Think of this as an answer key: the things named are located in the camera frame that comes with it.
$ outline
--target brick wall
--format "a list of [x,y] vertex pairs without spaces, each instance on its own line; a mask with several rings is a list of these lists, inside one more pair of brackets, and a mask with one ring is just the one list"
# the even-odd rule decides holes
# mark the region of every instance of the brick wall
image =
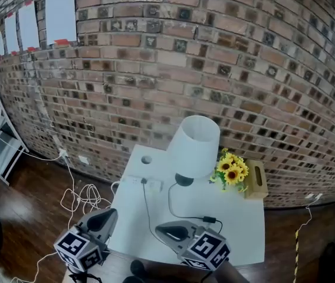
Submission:
[[[0,0],[0,31],[24,1]],[[0,60],[30,149],[62,145],[74,168],[114,181],[136,143],[165,149],[203,114],[222,146],[264,162],[266,206],[335,200],[335,0],[76,0],[66,47],[46,45],[35,1],[41,49]]]

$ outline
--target white table lamp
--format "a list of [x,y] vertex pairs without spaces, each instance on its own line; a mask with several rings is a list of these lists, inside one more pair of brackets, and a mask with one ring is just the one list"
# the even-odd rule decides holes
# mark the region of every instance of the white table lamp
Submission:
[[220,128],[204,116],[189,116],[181,122],[167,154],[176,172],[176,181],[189,186],[194,178],[209,175],[216,165]]

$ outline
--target white table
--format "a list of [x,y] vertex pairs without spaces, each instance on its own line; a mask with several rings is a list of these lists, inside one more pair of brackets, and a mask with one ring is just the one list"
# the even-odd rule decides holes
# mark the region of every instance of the white table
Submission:
[[[152,162],[142,163],[143,156],[150,156]],[[159,224],[183,220],[169,212],[168,190],[175,183],[175,173],[166,160],[165,151],[136,145],[123,173],[124,181],[119,184],[112,204],[119,218],[109,248],[151,261],[179,264],[180,260],[174,252],[149,232],[143,187],[127,182],[127,176],[163,181],[161,192],[146,193],[153,231]],[[235,189],[221,192],[217,185],[209,184],[208,180],[195,180],[188,187],[173,187],[171,202],[178,216],[211,216],[223,222],[221,235],[227,238],[231,246],[229,259],[233,265],[264,261],[263,200],[245,200]],[[187,220],[205,226],[200,220]],[[216,223],[211,228],[218,231],[220,225]]]

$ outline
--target wooden tissue box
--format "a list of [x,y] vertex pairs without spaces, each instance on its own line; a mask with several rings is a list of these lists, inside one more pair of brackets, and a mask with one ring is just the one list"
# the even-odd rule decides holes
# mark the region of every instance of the wooden tissue box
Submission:
[[249,175],[244,183],[248,189],[245,191],[246,199],[263,199],[268,195],[266,174],[263,163],[257,160],[248,159],[245,164],[249,168]]

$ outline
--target lamp base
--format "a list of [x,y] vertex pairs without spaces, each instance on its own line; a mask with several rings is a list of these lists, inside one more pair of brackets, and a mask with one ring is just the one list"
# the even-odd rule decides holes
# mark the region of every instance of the lamp base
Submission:
[[180,186],[190,186],[193,183],[193,178],[184,177],[177,173],[175,174],[175,181]]

